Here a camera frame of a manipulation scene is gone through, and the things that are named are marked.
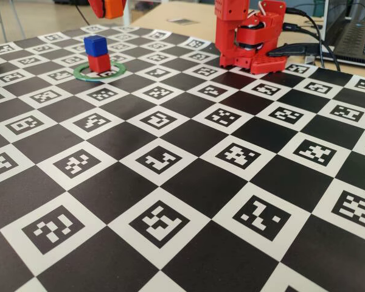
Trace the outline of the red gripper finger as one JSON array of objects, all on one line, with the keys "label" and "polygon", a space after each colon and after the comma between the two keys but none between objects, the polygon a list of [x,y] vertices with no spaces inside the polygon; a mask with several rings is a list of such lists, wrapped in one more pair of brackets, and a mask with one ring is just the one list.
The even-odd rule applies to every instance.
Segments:
[{"label": "red gripper finger", "polygon": [[105,1],[104,0],[88,0],[95,16],[98,18],[105,17]]}]

